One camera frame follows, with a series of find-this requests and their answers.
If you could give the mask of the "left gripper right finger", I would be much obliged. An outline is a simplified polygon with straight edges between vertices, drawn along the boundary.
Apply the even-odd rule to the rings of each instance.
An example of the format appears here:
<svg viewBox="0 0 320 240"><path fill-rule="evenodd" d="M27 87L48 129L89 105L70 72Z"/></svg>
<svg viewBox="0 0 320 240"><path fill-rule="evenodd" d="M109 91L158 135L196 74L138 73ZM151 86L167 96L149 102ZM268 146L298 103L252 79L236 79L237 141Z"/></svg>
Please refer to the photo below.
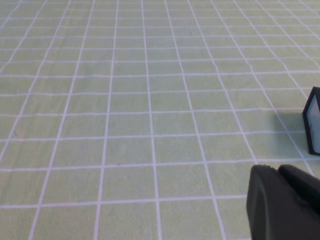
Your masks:
<svg viewBox="0 0 320 240"><path fill-rule="evenodd" d="M311 209L320 214L320 180L289 164L281 165L278 172Z"/></svg>

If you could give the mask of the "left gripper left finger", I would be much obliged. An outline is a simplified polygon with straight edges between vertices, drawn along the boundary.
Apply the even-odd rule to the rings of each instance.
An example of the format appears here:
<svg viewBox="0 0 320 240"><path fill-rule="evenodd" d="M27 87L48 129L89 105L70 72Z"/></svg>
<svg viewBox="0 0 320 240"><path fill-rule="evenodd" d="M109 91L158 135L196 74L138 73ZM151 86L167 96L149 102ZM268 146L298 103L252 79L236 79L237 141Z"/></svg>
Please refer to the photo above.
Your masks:
<svg viewBox="0 0 320 240"><path fill-rule="evenodd" d="M246 211L253 240L320 238L320 214L271 166L251 168Z"/></svg>

